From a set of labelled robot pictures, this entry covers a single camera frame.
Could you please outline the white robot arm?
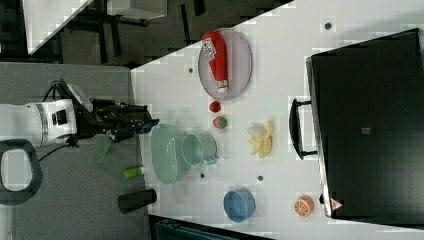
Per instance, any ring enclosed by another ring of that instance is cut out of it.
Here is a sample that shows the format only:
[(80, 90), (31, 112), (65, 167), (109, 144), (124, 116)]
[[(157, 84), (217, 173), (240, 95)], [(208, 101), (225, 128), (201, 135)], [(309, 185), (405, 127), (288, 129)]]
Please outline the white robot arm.
[(24, 139), (35, 147), (75, 147), (79, 141), (99, 134), (116, 143), (147, 134), (159, 123), (147, 106), (105, 99), (91, 99), (87, 104), (70, 99), (3, 104), (0, 122), (3, 141)]

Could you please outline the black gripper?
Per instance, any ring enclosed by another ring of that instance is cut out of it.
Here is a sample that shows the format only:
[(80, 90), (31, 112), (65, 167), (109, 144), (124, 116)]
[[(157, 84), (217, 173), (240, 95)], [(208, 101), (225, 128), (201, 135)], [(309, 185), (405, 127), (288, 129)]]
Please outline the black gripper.
[(75, 106), (79, 139), (106, 134), (113, 143), (117, 143), (147, 134), (159, 123), (158, 119), (152, 119), (147, 105), (116, 103), (104, 99), (91, 99), (90, 103), (92, 111), (82, 104)]

